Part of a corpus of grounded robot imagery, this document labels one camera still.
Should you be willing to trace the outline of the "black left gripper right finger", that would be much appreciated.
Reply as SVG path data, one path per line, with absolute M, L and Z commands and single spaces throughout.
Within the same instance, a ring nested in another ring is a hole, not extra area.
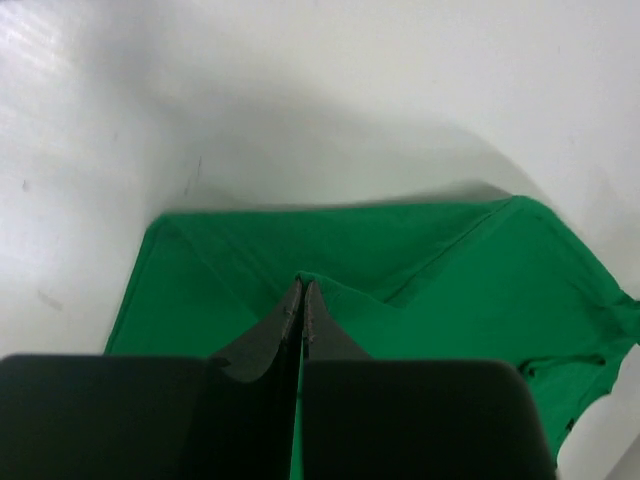
M 532 396 L 493 360 L 377 360 L 304 300 L 301 469 L 306 479 L 551 479 Z

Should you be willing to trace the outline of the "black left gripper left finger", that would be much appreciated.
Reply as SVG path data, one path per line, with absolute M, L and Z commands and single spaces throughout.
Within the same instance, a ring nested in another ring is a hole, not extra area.
M 2 477 L 287 478 L 302 299 L 295 281 L 267 317 L 206 358 L 5 358 Z

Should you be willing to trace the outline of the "green t shirt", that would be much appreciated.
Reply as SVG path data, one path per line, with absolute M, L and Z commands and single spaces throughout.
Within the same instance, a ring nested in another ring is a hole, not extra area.
M 526 197 L 309 211 L 180 212 L 146 229 L 105 345 L 205 357 L 295 283 L 381 360 L 493 359 L 526 382 L 557 456 L 639 342 L 639 302 Z

